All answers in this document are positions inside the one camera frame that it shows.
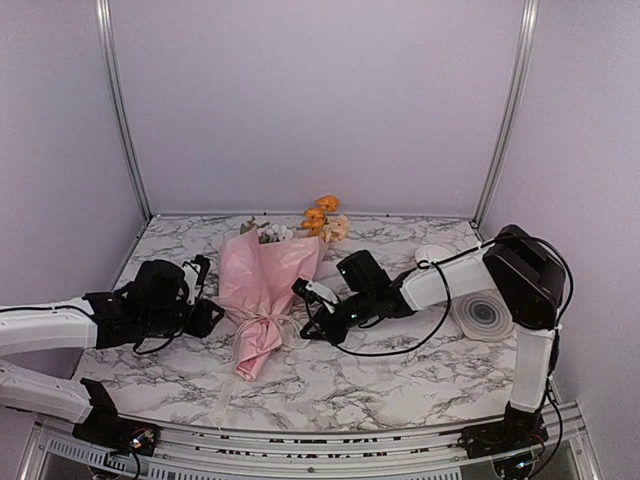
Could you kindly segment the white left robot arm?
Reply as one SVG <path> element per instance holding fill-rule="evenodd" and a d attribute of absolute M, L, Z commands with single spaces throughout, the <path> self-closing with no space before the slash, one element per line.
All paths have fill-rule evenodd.
<path fill-rule="evenodd" d="M 188 335 L 208 336 L 225 311 L 203 296 L 211 262 L 203 255 L 180 265 L 143 262 L 123 287 L 52 304 L 1 309 L 1 403 L 85 425 L 106 445 L 125 438 L 126 423 L 104 386 L 63 380 L 18 367 L 11 355 L 59 349 L 106 350 L 147 340 L 163 347 Z"/>

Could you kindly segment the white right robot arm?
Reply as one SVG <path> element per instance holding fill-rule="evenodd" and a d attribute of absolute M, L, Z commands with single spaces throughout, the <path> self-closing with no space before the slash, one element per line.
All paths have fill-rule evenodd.
<path fill-rule="evenodd" d="M 515 377 L 508 405 L 514 411 L 501 419 L 495 438 L 515 448 L 534 431 L 532 413 L 544 402 L 547 380 L 558 345 L 560 319 L 573 293 L 574 280 L 562 255 L 549 242 L 515 224 L 496 237 L 441 260 L 420 259 L 395 278 L 367 250 L 337 265 L 351 296 L 339 299 L 324 285 L 298 278 L 293 292 L 305 304 L 318 303 L 300 334 L 338 347 L 350 328 L 386 319 L 412 316 L 444 303 L 452 312 L 458 298 L 494 291 L 517 332 Z"/>

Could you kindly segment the cream ribbon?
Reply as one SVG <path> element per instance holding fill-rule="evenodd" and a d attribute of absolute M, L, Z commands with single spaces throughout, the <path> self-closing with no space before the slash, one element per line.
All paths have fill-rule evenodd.
<path fill-rule="evenodd" d="M 217 428 L 223 425 L 237 384 L 255 381 L 274 351 L 304 349 L 309 341 L 299 331 L 302 325 L 289 315 L 239 311 L 239 322 L 231 348 L 231 366 L 208 419 Z"/>

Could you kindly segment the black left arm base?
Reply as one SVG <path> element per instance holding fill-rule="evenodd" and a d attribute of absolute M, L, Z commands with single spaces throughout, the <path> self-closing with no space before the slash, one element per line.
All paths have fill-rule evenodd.
<path fill-rule="evenodd" d="M 120 416 L 100 382 L 81 379 L 80 384 L 89 394 L 91 409 L 84 421 L 74 425 L 74 438 L 116 451 L 132 450 L 143 456 L 153 455 L 160 436 L 158 425 Z"/>

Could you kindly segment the peach flower long green stem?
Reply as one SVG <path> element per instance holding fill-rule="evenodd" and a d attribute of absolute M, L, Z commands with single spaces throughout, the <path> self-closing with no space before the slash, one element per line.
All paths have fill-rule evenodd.
<path fill-rule="evenodd" d="M 345 215 L 330 216 L 326 218 L 319 237 L 327 244 L 341 242 L 346 239 L 352 223 Z"/>

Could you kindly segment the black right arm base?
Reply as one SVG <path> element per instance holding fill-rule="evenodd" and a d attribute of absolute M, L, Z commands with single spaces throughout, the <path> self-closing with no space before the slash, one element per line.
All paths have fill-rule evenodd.
<path fill-rule="evenodd" d="M 542 406 L 533 412 L 516 408 L 508 402 L 500 420 L 465 427 L 457 445 L 469 459 L 508 453 L 539 445 L 549 439 L 543 425 Z"/>

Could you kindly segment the pink wrapping paper sheet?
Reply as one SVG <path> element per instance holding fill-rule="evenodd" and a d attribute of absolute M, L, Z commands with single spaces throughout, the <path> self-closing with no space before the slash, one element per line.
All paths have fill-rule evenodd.
<path fill-rule="evenodd" d="M 236 329 L 240 310 L 291 316 L 294 282 L 313 279 L 326 251 L 318 237 L 260 244 L 251 230 L 227 240 L 218 257 L 218 299 L 226 316 Z"/>

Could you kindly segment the orange flower stem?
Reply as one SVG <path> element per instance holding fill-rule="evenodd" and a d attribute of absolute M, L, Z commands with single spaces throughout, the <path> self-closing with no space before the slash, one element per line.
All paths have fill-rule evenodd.
<path fill-rule="evenodd" d="M 327 215 L 335 213 L 340 205 L 340 201 L 334 195 L 326 195 L 315 201 L 313 207 L 308 208 L 301 221 L 301 227 L 307 231 L 309 236 L 317 236 L 327 223 Z"/>

